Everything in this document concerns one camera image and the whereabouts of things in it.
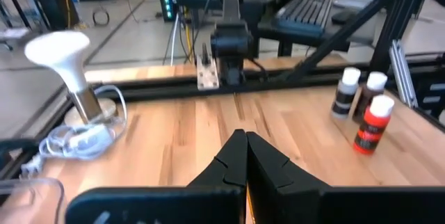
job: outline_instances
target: mouse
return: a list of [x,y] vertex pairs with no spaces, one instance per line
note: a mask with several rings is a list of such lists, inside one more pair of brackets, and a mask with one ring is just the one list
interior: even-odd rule
[[350,19],[352,19],[356,15],[357,15],[357,13],[355,11],[346,9],[346,10],[343,10],[341,12],[334,14],[332,16],[331,20],[334,25],[344,25],[344,24],[346,24],[346,22],[348,22]]

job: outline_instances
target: concrete floor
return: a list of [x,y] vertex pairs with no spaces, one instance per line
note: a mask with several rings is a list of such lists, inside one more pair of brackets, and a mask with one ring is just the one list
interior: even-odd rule
[[[158,0],[130,0],[136,20],[129,14],[126,0],[102,2],[111,16],[108,26],[92,27],[83,30],[91,39],[86,50],[86,69],[120,68],[140,65],[162,65],[165,48],[172,24],[154,19],[160,11]],[[81,3],[77,6],[84,22],[92,24],[91,12],[97,3]],[[380,33],[385,15],[378,15],[376,35]],[[445,50],[445,10],[432,0],[426,0],[420,19],[412,21],[405,33],[404,43],[407,52]],[[212,25],[200,31],[197,46],[209,43]],[[15,134],[25,134],[27,121],[32,115],[40,114],[39,108],[60,88],[62,81],[50,70],[42,69],[27,61],[23,55],[25,42],[16,45],[14,51],[0,50],[0,134],[7,138]],[[260,58],[276,56],[278,42],[262,40]],[[295,45],[293,55],[305,55],[306,46]],[[369,61],[372,49],[353,45],[348,53],[341,55],[348,61]],[[179,39],[175,45],[174,64],[184,62]]]

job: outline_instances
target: black label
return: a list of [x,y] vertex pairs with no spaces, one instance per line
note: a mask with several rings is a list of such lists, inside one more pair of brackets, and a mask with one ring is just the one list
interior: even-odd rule
[[370,134],[383,134],[383,132],[385,131],[386,126],[385,127],[376,127],[373,125],[370,125],[369,123],[363,121],[360,125],[360,130],[363,132],[367,132]]
[[366,108],[369,106],[370,103],[371,98],[361,95],[357,102],[357,106],[355,106],[354,117],[356,119],[363,118],[364,112],[366,111]]
[[375,150],[377,148],[378,141],[365,140],[357,135],[355,137],[355,144],[364,150]]
[[340,90],[337,89],[337,92],[335,93],[335,101],[342,104],[352,104],[354,101],[354,96],[355,95],[347,95],[345,93],[342,93]]
[[339,115],[349,114],[350,106],[348,108],[340,107],[337,103],[332,104],[332,112],[338,113]]

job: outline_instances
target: red paint bottle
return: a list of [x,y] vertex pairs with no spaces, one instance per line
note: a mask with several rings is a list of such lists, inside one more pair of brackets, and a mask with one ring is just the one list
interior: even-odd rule
[[371,105],[365,111],[354,140],[353,146],[358,152],[362,154],[374,153],[391,119],[393,108],[394,100],[388,96],[378,95],[373,98]]

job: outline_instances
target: black paint bottle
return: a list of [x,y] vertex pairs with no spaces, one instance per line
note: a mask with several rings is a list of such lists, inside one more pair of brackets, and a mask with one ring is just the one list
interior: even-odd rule
[[334,102],[332,103],[332,116],[340,119],[348,117],[355,93],[359,87],[360,74],[361,72],[357,68],[345,68],[337,87]]
[[371,72],[368,77],[366,85],[362,88],[357,106],[353,113],[353,120],[357,123],[362,123],[364,113],[373,98],[377,95],[383,94],[388,77],[382,72]]

